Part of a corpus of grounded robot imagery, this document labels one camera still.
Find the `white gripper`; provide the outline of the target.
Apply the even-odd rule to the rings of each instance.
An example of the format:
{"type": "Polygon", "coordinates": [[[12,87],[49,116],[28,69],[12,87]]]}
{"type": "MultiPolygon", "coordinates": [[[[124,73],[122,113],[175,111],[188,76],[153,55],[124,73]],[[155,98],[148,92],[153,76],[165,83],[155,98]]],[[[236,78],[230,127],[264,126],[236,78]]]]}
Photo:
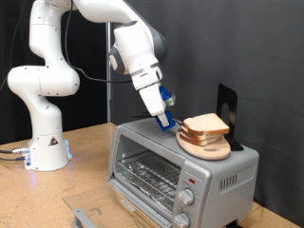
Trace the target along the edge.
{"type": "Polygon", "coordinates": [[[164,113],[165,105],[158,84],[153,84],[139,90],[142,100],[152,116],[157,116],[162,127],[167,127],[169,122],[164,113]]]}

